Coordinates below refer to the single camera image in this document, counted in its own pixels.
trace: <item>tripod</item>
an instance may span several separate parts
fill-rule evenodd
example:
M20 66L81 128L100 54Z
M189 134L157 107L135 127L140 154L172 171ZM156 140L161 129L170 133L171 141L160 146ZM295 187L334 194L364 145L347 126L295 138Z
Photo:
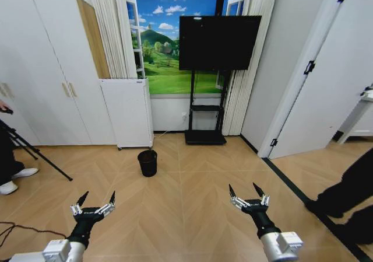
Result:
M32 154L31 151L33 151L35 154L37 154L39 157L41 157L44 161L46 161L49 165L51 165L54 169L59 171L63 176L65 176L69 181L72 181L72 178L69 177L64 171L62 171L58 166L53 164L47 157L45 157L39 149L35 148L31 144L29 144L24 138L22 138L19 134L17 134L16 129L10 128L10 126L6 125L1 119L0 119L0 127L3 128L6 132L8 132L10 138L19 146L21 146L28 154L30 154L35 160L38 158Z

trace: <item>window mural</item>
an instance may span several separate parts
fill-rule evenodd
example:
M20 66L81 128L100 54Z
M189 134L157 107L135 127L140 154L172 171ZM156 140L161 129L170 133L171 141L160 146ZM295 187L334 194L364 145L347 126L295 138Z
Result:
M127 0L139 76L151 94L186 94L191 71L179 70L179 17L214 15L216 0ZM224 15L240 15L243 0L224 0ZM196 93L220 93L215 71L196 71Z

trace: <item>television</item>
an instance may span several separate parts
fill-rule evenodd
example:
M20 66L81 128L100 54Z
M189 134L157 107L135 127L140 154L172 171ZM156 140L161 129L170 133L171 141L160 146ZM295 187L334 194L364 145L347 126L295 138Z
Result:
M247 69L261 16L180 16L179 69Z

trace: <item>green hill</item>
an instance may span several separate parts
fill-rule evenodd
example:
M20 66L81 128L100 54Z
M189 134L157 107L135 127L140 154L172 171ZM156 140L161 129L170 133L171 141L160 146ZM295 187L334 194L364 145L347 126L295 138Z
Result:
M148 40L150 45L153 46L155 42L159 41L161 44L168 42L172 47L175 47L175 43L172 39L163 34L157 33L154 30L146 30L141 33L141 42L144 43L145 40Z

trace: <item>white curtain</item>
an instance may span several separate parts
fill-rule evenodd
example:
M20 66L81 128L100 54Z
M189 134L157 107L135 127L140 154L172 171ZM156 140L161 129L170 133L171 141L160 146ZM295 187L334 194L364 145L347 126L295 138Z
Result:
M242 15L261 15L262 20L249 68L244 71L232 72L227 90L226 104L224 106L223 135L240 135L241 133L274 4L275 0L244 1Z
M103 41L110 77L137 78L125 0L92 0Z

